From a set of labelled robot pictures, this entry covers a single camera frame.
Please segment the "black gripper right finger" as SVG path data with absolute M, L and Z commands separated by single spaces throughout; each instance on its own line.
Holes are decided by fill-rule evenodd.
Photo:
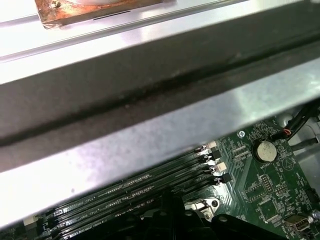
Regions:
M 214 216 L 206 201 L 186 207 L 181 196 L 173 196 L 174 228 L 178 240 L 254 240 L 255 226 L 229 215 Z

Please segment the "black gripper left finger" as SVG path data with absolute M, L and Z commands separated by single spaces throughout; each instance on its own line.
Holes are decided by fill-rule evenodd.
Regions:
M 161 196 L 161 205 L 152 210 L 152 216 L 140 220 L 136 226 L 123 230 L 116 237 L 117 240 L 174 240 L 174 195 L 164 192 Z

